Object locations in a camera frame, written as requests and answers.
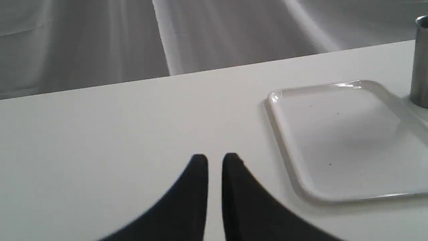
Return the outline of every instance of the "plastic tray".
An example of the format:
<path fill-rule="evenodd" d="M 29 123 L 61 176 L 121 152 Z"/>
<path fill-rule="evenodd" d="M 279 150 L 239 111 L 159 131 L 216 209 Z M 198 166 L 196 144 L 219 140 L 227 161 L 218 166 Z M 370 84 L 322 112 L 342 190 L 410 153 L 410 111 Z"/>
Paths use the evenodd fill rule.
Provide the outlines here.
<path fill-rule="evenodd" d="M 268 99 L 297 181 L 311 197 L 428 193 L 428 129 L 379 83 L 276 90 Z"/>

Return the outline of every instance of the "white fabric backdrop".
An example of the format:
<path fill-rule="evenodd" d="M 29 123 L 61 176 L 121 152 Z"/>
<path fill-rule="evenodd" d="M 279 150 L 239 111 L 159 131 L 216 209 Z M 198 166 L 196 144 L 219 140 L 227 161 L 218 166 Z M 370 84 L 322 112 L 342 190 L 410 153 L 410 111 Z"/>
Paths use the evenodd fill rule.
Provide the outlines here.
<path fill-rule="evenodd" d="M 0 99 L 414 38 L 423 0 L 0 0 Z"/>

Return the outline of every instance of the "tabletop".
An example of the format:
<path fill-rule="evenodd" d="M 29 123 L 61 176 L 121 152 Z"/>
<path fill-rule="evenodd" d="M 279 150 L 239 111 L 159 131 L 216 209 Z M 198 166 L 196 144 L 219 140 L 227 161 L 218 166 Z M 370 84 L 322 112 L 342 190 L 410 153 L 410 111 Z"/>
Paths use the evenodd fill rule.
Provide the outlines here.
<path fill-rule="evenodd" d="M 224 240 L 221 164 L 236 152 L 272 196 L 326 232 L 425 240 L 424 198 L 324 205 L 302 197 L 266 108 L 275 89 L 358 79 L 407 96 L 413 50 L 406 41 L 2 100 L 0 239 L 102 238 L 150 208 L 191 155 L 204 153 L 205 240 Z"/>

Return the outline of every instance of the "metal cup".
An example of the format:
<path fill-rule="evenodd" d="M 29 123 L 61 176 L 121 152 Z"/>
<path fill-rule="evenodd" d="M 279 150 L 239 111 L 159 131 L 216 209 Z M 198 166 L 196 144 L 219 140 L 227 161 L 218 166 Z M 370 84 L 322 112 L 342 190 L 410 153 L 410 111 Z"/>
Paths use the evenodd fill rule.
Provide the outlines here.
<path fill-rule="evenodd" d="M 417 30 L 410 100 L 428 108 L 428 16 L 418 17 L 415 23 Z"/>

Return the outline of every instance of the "white tray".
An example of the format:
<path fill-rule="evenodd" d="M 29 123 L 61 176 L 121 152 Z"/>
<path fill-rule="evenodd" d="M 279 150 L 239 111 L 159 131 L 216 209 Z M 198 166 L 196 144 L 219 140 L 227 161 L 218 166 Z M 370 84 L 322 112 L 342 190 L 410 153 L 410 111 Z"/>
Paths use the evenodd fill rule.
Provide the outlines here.
<path fill-rule="evenodd" d="M 269 94 L 298 183 L 328 202 L 428 193 L 428 129 L 373 81 Z"/>

